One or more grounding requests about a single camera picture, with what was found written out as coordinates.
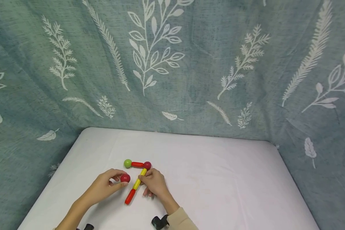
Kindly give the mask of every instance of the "teal cloth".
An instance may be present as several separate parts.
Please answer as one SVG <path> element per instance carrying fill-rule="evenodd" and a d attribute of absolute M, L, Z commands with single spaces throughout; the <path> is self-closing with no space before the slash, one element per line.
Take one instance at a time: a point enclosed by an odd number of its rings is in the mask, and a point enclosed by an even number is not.
<path fill-rule="evenodd" d="M 0 229 L 93 126 L 269 141 L 345 229 L 345 0 L 0 0 Z"/>

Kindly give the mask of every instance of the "left hand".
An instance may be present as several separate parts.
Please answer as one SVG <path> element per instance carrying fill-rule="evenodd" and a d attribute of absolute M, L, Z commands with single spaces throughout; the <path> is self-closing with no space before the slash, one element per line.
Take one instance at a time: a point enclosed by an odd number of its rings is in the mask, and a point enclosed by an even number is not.
<path fill-rule="evenodd" d="M 78 199 L 85 206 L 92 206 L 103 199 L 114 194 L 121 188 L 124 188 L 128 185 L 128 182 L 122 182 L 114 184 L 110 179 L 119 181 L 122 174 L 127 174 L 123 170 L 118 169 L 109 169 L 106 172 L 98 175 L 92 185 L 85 191 L 85 193 Z"/>

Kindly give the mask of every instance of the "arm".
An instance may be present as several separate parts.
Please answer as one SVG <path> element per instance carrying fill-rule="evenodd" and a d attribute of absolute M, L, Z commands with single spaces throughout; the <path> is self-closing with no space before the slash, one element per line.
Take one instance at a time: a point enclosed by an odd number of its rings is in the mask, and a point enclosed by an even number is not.
<path fill-rule="evenodd" d="M 145 176 L 139 179 L 146 184 L 143 196 L 155 194 L 161 201 L 167 212 L 167 222 L 171 230 L 198 230 L 197 226 L 190 220 L 184 209 L 181 208 L 168 190 L 165 177 L 158 170 L 151 169 Z"/>
<path fill-rule="evenodd" d="M 122 174 L 127 173 L 122 170 L 110 169 L 98 175 L 85 193 L 73 203 L 68 214 L 59 223 L 56 230 L 76 230 L 81 219 L 92 205 L 99 203 L 119 189 L 127 186 L 127 182 L 114 184 L 110 181 L 111 178 L 119 181 L 119 177 Z"/>

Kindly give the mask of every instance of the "black object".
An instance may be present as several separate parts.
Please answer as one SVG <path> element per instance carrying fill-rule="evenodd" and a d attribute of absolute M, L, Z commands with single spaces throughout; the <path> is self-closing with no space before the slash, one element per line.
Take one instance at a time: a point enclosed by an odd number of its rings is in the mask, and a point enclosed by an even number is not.
<path fill-rule="evenodd" d="M 93 227 L 93 225 L 91 224 L 87 224 L 86 227 L 84 228 L 84 230 L 94 230 L 95 227 Z"/>
<path fill-rule="evenodd" d="M 167 216 L 168 215 L 164 215 L 164 217 L 160 220 L 160 218 L 158 216 L 155 216 L 151 223 L 153 225 L 153 227 L 156 230 L 161 230 L 163 229 L 165 226 L 169 227 L 169 223 L 167 222 Z"/>

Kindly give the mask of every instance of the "toy ball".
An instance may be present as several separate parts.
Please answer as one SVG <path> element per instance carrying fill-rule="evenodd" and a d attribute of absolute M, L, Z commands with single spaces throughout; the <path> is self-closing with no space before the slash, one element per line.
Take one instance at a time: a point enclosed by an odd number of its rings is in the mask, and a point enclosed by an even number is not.
<path fill-rule="evenodd" d="M 120 182 L 128 182 L 130 181 L 130 176 L 128 174 L 122 174 L 120 177 Z"/>
<path fill-rule="evenodd" d="M 124 161 L 124 167 L 126 167 L 127 169 L 130 168 L 132 166 L 132 160 L 130 159 L 126 159 Z"/>
<path fill-rule="evenodd" d="M 146 161 L 146 162 L 143 164 L 143 167 L 144 167 L 145 169 L 147 169 L 147 170 L 150 170 L 151 167 L 152 167 L 152 164 L 151 164 L 151 162 Z"/>

